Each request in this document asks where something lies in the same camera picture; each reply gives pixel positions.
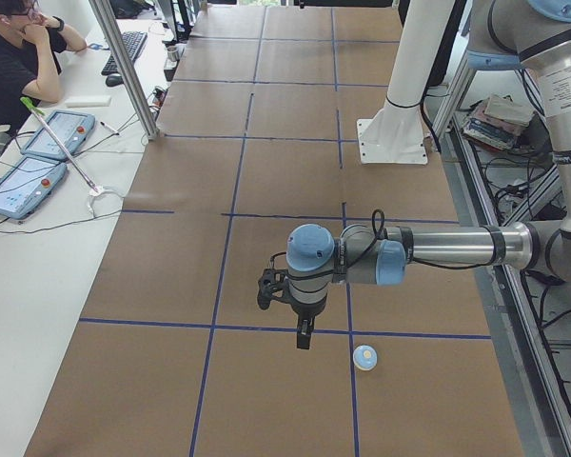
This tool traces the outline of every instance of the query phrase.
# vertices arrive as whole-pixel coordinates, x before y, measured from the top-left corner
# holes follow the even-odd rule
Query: white desk
[[[148,30],[153,21],[124,21],[122,30]],[[163,64],[166,53],[153,23],[143,54],[135,64],[142,88],[166,86]],[[88,43],[104,43],[99,27]],[[119,128],[133,114],[125,86],[108,88],[100,70],[106,50],[85,50],[71,56],[61,75],[66,100],[72,95],[110,95],[109,107],[74,109],[92,113],[97,126],[84,147],[108,136],[99,121]],[[65,109],[63,102],[44,106]],[[35,130],[35,119],[21,131]],[[127,193],[145,149],[146,138],[139,122],[93,151],[79,156],[81,168],[97,184]],[[15,145],[2,161],[20,158]],[[0,164],[0,176],[9,167]],[[89,219],[86,209],[89,187],[69,165],[61,187],[22,225],[11,222],[1,230],[35,230]],[[95,204],[96,214],[120,209],[122,201],[107,195]],[[0,233],[0,457],[20,457],[38,423],[43,407],[68,347],[80,311],[100,265],[117,216],[32,235]]]

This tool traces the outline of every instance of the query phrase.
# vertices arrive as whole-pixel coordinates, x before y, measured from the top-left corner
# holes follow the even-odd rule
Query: blue joint cap
[[[327,228],[304,224],[287,239],[287,264],[298,271],[313,271],[332,259],[334,238]]]
[[[406,253],[402,243],[382,240],[377,257],[377,285],[395,286],[404,280]]]
[[[467,51],[467,65],[474,70],[521,70],[522,64],[518,55],[488,54],[486,52]]]
[[[571,22],[571,0],[526,0],[531,7],[550,19]]]

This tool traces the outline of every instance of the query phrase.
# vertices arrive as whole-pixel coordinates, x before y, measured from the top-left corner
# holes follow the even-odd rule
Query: stack of books
[[[489,150],[512,149],[534,114],[531,108],[509,98],[491,95],[469,114],[463,135]]]

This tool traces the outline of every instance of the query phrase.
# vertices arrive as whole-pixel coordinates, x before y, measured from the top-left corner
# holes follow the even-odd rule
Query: pen
[[[100,121],[100,124],[102,126],[104,126],[104,128],[108,131],[110,131],[113,135],[120,135],[121,133],[115,129],[114,127],[109,126],[108,124],[106,124],[104,121]]]

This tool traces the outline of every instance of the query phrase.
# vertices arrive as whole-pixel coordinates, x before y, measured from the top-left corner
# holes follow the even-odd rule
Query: white pillar
[[[358,120],[363,164],[427,163],[418,104],[454,4],[410,1],[384,107],[373,119]]]

